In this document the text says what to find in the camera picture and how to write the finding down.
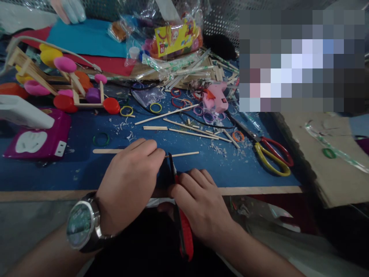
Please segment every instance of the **pink glue gun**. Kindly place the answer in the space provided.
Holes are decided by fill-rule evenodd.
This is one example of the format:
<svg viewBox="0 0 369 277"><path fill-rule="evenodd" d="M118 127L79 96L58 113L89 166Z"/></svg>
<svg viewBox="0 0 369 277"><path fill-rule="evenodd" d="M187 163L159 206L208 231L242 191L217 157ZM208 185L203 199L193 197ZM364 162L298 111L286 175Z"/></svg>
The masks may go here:
<svg viewBox="0 0 369 277"><path fill-rule="evenodd" d="M215 97L209 97L209 95L204 92L203 93L203 103L204 103L204 111L211 112L214 110L216 113L223 113L228 109L228 102L224 96L224 91L227 88L226 82L215 82L208 86L208 90Z"/></svg>

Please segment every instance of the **floor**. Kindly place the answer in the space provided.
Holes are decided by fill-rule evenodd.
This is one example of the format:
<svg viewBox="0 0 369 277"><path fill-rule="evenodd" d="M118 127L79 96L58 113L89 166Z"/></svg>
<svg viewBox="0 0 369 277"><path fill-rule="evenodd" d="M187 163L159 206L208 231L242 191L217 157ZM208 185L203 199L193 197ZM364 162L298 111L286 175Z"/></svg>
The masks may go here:
<svg viewBox="0 0 369 277"><path fill-rule="evenodd" d="M0 203L0 276L67 220L75 201Z"/></svg>

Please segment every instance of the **table edge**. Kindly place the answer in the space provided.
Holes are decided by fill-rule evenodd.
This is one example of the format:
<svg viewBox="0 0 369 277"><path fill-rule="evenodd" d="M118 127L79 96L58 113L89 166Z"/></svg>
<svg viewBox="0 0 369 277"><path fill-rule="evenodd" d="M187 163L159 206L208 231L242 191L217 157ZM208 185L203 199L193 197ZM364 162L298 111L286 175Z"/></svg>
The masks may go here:
<svg viewBox="0 0 369 277"><path fill-rule="evenodd" d="M222 195L290 194L303 192L300 186L221 187L219 190ZM90 191L91 190L2 191L0 192L0 202L78 200ZM164 195L161 193L154 193L153 197L164 197Z"/></svg>

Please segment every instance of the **hand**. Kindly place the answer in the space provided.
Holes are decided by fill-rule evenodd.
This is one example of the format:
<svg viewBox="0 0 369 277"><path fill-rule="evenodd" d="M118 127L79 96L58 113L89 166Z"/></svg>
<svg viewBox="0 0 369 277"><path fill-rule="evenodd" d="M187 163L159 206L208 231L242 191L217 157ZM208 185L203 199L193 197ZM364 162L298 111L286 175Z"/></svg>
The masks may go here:
<svg viewBox="0 0 369 277"><path fill-rule="evenodd" d="M115 235L143 211L153 194L165 152L140 138L111 160L96 193L104 235Z"/></svg>
<svg viewBox="0 0 369 277"><path fill-rule="evenodd" d="M188 174L181 174L179 184L169 188L169 195L185 213L193 233L215 250L236 224L213 178L205 169L192 169Z"/></svg>

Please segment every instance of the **yellow scissors handle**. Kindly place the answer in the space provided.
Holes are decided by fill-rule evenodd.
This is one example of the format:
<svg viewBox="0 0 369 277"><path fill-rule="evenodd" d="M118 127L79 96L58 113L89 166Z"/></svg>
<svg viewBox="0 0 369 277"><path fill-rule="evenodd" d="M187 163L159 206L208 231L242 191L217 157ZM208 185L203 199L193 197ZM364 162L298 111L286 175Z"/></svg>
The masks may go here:
<svg viewBox="0 0 369 277"><path fill-rule="evenodd" d="M279 175L279 176L283 176L283 177L287 177L290 176L291 174L291 170L289 169L289 167L282 162L280 159L278 159L276 156L274 156L271 152L269 152L268 150L266 150L263 146L261 146L261 144L259 142L255 143L255 149L256 152L258 153L261 161L263 162L263 164L265 164L265 166L271 171L274 172L275 174ZM276 162L276 164L278 164L280 166L280 168L282 169L282 172L276 170L266 159L266 157L264 156L263 152L269 156L269 158L271 158L273 161Z"/></svg>

